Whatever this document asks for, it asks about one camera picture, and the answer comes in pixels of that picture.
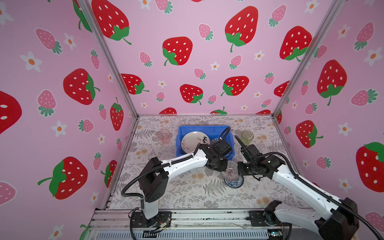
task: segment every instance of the floral tablecloth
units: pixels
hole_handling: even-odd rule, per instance
[[[252,144],[260,152],[278,151],[286,155],[285,148],[269,116],[143,116],[140,117],[110,209],[139,207],[137,197],[123,198],[123,187],[138,176],[148,160],[176,157],[176,136],[179,126],[229,125],[233,135],[244,130],[254,134]],[[163,145],[157,138],[160,129],[168,129],[171,143]],[[233,161],[242,161],[240,144],[235,140]],[[140,192],[135,183],[127,192]],[[237,189],[228,187],[220,172],[200,167],[173,178],[159,200],[160,209],[255,209],[265,208],[272,200],[280,200],[295,207],[309,207],[289,189],[268,178],[259,182],[252,176],[244,177]]]

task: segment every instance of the blue container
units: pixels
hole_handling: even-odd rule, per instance
[[[184,136],[190,132],[198,131],[205,133],[209,140],[212,141],[215,138],[219,138],[220,134],[227,128],[228,126],[180,126],[179,127],[179,133],[176,137],[176,156],[180,157],[184,155],[183,149],[181,148],[181,140],[184,138]],[[228,133],[228,135],[224,138],[229,145],[231,145],[233,152],[229,157],[227,157],[228,160],[232,160],[233,156],[235,155],[235,142],[233,141],[233,135],[231,132]]]

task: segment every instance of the red strawberry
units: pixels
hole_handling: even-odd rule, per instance
[[[232,58],[231,63],[229,64],[229,68],[234,70],[237,68],[238,65],[241,63],[241,56],[237,55],[236,57]]]
[[[89,105],[96,96],[96,91],[100,89],[94,87],[93,79],[82,68],[76,69],[64,78],[63,82],[65,93],[81,104]]]
[[[291,133],[291,127],[290,126],[286,126],[285,129],[284,129],[284,133],[286,135],[289,135]]]
[[[263,111],[260,111],[256,114],[271,114],[271,110],[263,110]]]
[[[95,171],[99,169],[100,165],[101,165],[101,153],[97,152],[93,160],[93,168],[95,169]]]
[[[177,114],[174,108],[166,108],[163,111],[159,112],[159,114]]]
[[[8,182],[0,181],[0,206],[14,199],[17,190]]]
[[[313,112],[316,112],[316,109],[316,103],[308,104],[308,106],[305,108],[305,113],[311,115]]]
[[[199,102],[201,105],[200,100],[203,98],[203,90],[201,88],[189,84],[184,84],[180,87],[180,93],[183,97],[183,100],[187,103]]]
[[[88,31],[92,32],[92,30],[91,30],[87,20],[84,17],[83,11],[81,10],[81,8],[79,6],[79,3],[77,2],[77,0],[72,0],[72,2],[73,2],[74,11],[75,11],[76,15],[80,18],[79,30],[81,30],[80,23],[82,22],[83,26],[85,27],[85,29],[87,29]]]
[[[384,232],[384,216],[381,216],[377,212],[370,212],[365,215],[365,219],[369,221],[377,230]]]
[[[224,109],[225,107],[223,107],[223,110],[215,110],[215,111],[212,111],[211,114],[227,114],[227,112],[224,112]]]
[[[339,94],[347,82],[347,73],[336,60],[328,61],[320,74],[317,82],[317,92],[323,98],[329,98],[328,106],[331,104],[332,96]]]
[[[244,91],[248,83],[249,78],[246,76],[227,78],[223,84],[224,92],[220,96],[223,96],[224,93],[228,96],[237,96]]]
[[[144,82],[138,76],[124,73],[122,73],[121,76],[130,94],[135,95],[141,93],[142,91],[149,92],[148,90],[144,90]]]
[[[327,52],[327,47],[324,45],[321,45],[319,48],[316,49],[313,57],[321,58],[326,52]]]
[[[121,150],[122,142],[121,142],[120,138],[118,138],[118,139],[116,140],[116,144],[118,145],[118,150]]]
[[[79,122],[78,127],[79,127],[79,130],[82,132],[90,132],[93,129],[93,123],[88,119],[81,120]]]
[[[195,68],[193,72],[195,74],[195,77],[197,78],[204,79],[207,77],[207,75],[204,73],[202,69]]]
[[[327,168],[331,167],[331,161],[327,157],[325,157],[325,158],[319,157],[316,160],[316,164],[317,164],[317,166],[321,167],[322,169],[327,169]]]
[[[109,184],[111,183],[111,180],[112,180],[112,176],[115,172],[115,169],[116,169],[116,165],[117,165],[117,162],[115,160],[112,160],[107,168],[105,169],[105,173],[103,173],[103,171],[101,170],[101,173],[104,174],[104,183],[105,183],[105,186],[109,187]]]
[[[323,138],[323,136],[317,137],[317,128],[310,120],[296,126],[296,135],[306,148],[312,147],[316,143],[316,138]]]
[[[37,97],[37,103],[40,114],[45,117],[52,116],[55,113],[53,110],[56,107],[56,100],[49,90],[43,90]]]
[[[107,110],[105,109],[105,107],[104,107],[103,104],[100,104],[100,105],[99,105],[99,111],[100,111],[100,117],[101,117],[103,120],[106,120],[106,119],[107,119]]]
[[[272,18],[269,19],[269,27],[275,27],[279,24],[279,21],[281,21],[284,18],[285,12],[287,10],[286,5],[281,5],[280,7],[276,8],[272,13]]]
[[[146,67],[151,67],[152,66],[152,62],[151,62],[151,58],[148,54],[146,54],[145,52],[141,52],[140,53],[140,61],[144,64],[144,66]]]
[[[371,142],[359,148],[356,164],[363,184],[375,192],[384,192],[384,145]]]
[[[377,100],[377,96],[379,94],[376,93],[376,90],[369,89],[368,91],[363,89],[358,91],[351,99],[351,103],[353,105],[362,107],[365,106],[367,103],[371,104],[374,101]]]
[[[272,102],[272,99],[267,99],[263,102],[262,108],[266,108],[268,105],[270,105]]]
[[[52,50],[52,52],[57,55],[62,53],[60,43],[55,41],[55,37],[52,35],[52,33],[41,28],[36,28],[35,33],[46,49]]]
[[[208,98],[208,101],[207,101],[207,102],[208,102],[209,105],[212,105],[212,104],[215,103],[216,99],[217,99],[216,95],[212,95],[212,96],[210,96],[210,97]]]
[[[357,42],[355,42],[355,50],[359,51],[363,49],[368,44],[368,40],[371,39],[373,35],[373,22],[365,24],[363,29],[359,32],[356,37]]]
[[[157,100],[158,102],[162,102],[162,101],[164,101],[164,98],[165,98],[165,96],[164,96],[164,93],[163,93],[163,92],[159,92],[159,93],[156,94],[156,100]]]
[[[233,45],[240,47],[249,43],[256,32],[258,10],[253,6],[248,6],[233,16],[225,26],[225,35],[227,41]]]
[[[277,120],[277,122],[278,122],[279,124],[280,124],[281,121],[283,120],[283,114],[281,113],[281,111],[280,111],[279,114],[277,115],[276,120]]]
[[[275,77],[273,76],[273,73],[267,73],[266,75],[265,75],[265,79],[264,79],[264,82],[266,83],[266,84],[272,84],[272,82],[274,81],[274,79],[275,79]]]
[[[66,157],[53,169],[53,177],[43,179],[37,183],[52,179],[49,190],[56,199],[66,199],[79,190],[87,181],[88,171],[79,160]]]
[[[285,90],[286,90],[286,88],[287,88],[287,86],[288,86],[288,84],[289,84],[289,81],[287,81],[287,82],[285,82],[285,83],[283,83],[283,84],[277,86],[277,87],[275,88],[275,90],[273,91],[273,93],[274,93],[276,96],[278,96],[278,97],[282,97],[283,94],[284,94],[284,92],[285,92]]]
[[[163,55],[167,60],[164,62],[164,66],[166,66],[167,61],[173,65],[184,65],[191,55],[192,46],[192,41],[185,36],[165,40],[163,42]]]
[[[304,96],[308,91],[308,81],[304,80],[303,85],[301,86],[301,95]]]
[[[111,116],[111,121],[113,128],[116,131],[119,131],[122,125],[122,120],[124,119],[124,112],[120,104],[118,104],[118,98],[116,97],[116,102],[112,104],[111,110],[109,111]]]
[[[284,60],[298,59],[307,50],[312,41],[312,35],[302,26],[293,27],[285,35],[280,48],[280,58]]]
[[[18,101],[0,91],[0,134],[14,125],[22,116],[22,108]]]
[[[214,38],[214,32],[211,31],[211,27],[207,24],[199,25],[200,37],[205,38],[206,41],[210,41]]]
[[[129,35],[129,22],[124,13],[107,0],[92,0],[92,11],[97,23],[107,38],[120,41]]]
[[[92,49],[92,51],[91,51],[91,61],[92,61],[93,65],[95,66],[95,68],[99,69],[100,61],[98,59],[98,55],[97,55],[95,49]]]
[[[164,11],[165,14],[170,14],[172,12],[172,3],[168,0],[155,0],[157,8],[160,11]]]

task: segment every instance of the strawberry wallpaper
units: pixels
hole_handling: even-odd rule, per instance
[[[139,114],[273,112],[332,3],[88,1]]]
[[[2,0],[0,30],[0,238],[83,240],[133,118],[77,1]]]
[[[384,234],[383,1],[347,1],[284,105],[302,174]],[[376,239],[360,225],[354,239]]]

